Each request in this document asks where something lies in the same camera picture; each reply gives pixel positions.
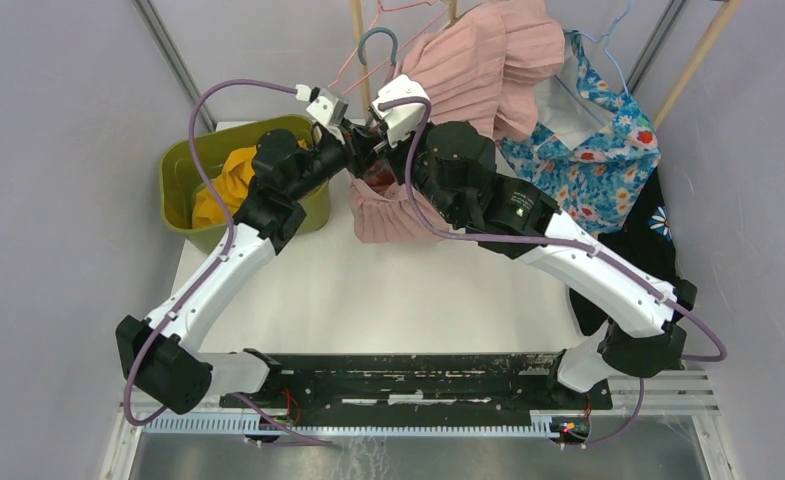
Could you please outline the pink wire hanger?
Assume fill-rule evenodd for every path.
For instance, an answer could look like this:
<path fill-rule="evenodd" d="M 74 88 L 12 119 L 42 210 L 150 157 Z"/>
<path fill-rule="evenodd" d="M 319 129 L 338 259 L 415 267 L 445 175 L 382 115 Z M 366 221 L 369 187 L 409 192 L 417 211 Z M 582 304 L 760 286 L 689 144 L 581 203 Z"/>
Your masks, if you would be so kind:
<path fill-rule="evenodd" d="M 436 4 L 444 4 L 444 9 L 437 14 L 430 22 L 428 22 L 421 30 L 419 30 L 416 34 L 414 34 L 409 40 L 404 43 L 401 43 L 396 34 L 392 32 L 389 28 L 380 25 L 382 16 L 384 14 L 404 11 L 413 8 L 420 8 L 420 7 L 433 7 Z M 395 75 L 400 73 L 400 57 L 403 55 L 402 50 L 406 49 L 410 44 L 416 41 L 421 35 L 425 34 L 430 28 L 432 28 L 437 22 L 440 20 L 444 21 L 442 25 L 443 28 L 452 25 L 457 20 L 457 1 L 409 1 L 405 3 L 398 3 L 391 6 L 386 6 L 383 1 L 375 1 L 376 6 L 376 15 L 372 20 L 371 24 L 366 27 L 364 25 L 364 15 L 362 11 L 362 2 L 361 1 L 350 1 L 349 2 L 349 9 L 351 15 L 351 23 L 352 23 L 352 30 L 353 30 L 353 38 L 355 41 L 355 46 L 349 57 L 343 63 L 335 79 L 327 85 L 328 89 L 334 89 L 336 85 L 342 79 L 343 74 L 348 69 L 349 65 L 352 63 L 354 59 L 359 61 L 359 73 L 361 76 L 352 84 L 350 87 L 345 88 L 342 91 L 342 95 L 348 95 L 352 90 L 356 89 L 357 87 L 360 88 L 360 99 L 362 100 L 362 105 L 367 107 L 371 102 L 373 96 L 371 95 L 371 86 L 370 86 L 370 77 L 375 74 L 381 67 L 386 66 L 387 72 L 385 76 L 385 82 L 391 80 Z M 387 31 L 386 35 L 391 39 L 391 53 L 387 60 L 384 60 L 378 63 L 373 69 L 369 69 L 368 66 L 368 57 L 365 49 L 365 42 L 363 41 L 364 37 L 367 35 L 367 32 L 371 33 L 373 30 Z"/>

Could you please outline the yellow skirt grey lining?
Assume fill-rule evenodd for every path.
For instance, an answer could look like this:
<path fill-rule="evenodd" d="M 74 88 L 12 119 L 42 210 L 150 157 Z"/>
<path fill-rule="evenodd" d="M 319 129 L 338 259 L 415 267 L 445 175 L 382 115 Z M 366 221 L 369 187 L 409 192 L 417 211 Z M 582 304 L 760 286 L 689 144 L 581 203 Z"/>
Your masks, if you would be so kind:
<path fill-rule="evenodd" d="M 227 215 L 221 204 L 233 215 L 237 212 L 248 194 L 250 182 L 254 177 L 252 161 L 257 155 L 255 146 L 233 150 L 226 158 L 221 173 L 210 181 L 215 196 L 203 186 L 194 197 L 191 225 L 193 229 L 221 225 Z"/>

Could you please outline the pink garment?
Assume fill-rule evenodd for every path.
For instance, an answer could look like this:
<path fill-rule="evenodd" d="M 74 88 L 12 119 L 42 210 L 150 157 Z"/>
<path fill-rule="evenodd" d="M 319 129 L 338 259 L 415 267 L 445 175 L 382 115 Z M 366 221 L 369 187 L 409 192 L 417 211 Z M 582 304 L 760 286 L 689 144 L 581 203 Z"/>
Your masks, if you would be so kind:
<path fill-rule="evenodd" d="M 537 121 L 534 88 L 564 63 L 560 24 L 543 1 L 484 1 L 422 35 L 392 75 L 419 83 L 435 124 L 467 121 L 493 141 L 524 140 Z M 369 244 L 431 240 L 403 186 L 389 175 L 353 178 L 356 237 Z"/>

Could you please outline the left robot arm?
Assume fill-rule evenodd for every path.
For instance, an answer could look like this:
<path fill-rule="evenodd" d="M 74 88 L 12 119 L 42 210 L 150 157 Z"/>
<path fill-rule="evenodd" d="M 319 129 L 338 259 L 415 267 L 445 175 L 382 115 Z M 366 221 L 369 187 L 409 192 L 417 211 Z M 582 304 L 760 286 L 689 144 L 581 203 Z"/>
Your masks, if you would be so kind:
<path fill-rule="evenodd" d="M 373 139 L 350 121 L 314 125 L 318 138 L 302 147 L 289 130 L 263 134 L 242 205 L 217 246 L 191 278 L 145 318 L 124 317 L 115 338 L 126 380 L 125 413 L 133 425 L 132 390 L 156 400 L 161 412 L 183 415 L 208 395 L 245 393 L 259 406 L 275 404 L 282 379 L 260 354 L 204 354 L 203 339 L 242 286 L 280 254 L 302 225 L 301 200 L 342 170 L 360 170 Z"/>

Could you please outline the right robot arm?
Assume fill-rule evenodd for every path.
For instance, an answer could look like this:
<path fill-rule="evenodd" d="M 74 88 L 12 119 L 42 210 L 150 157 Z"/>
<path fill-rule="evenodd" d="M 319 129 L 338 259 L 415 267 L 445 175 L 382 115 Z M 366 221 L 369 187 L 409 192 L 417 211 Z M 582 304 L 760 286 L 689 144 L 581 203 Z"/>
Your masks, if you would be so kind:
<path fill-rule="evenodd" d="M 651 378 L 682 358 L 679 325 L 696 296 L 640 270 L 587 233 L 532 184 L 500 174 L 495 145 L 467 122 L 407 127 L 352 126 L 344 135 L 352 173 L 387 164 L 406 192 L 421 194 L 440 214 L 448 239 L 542 270 L 606 315 L 604 326 L 558 357 L 545 382 L 548 400 L 570 408 L 616 374 Z"/>

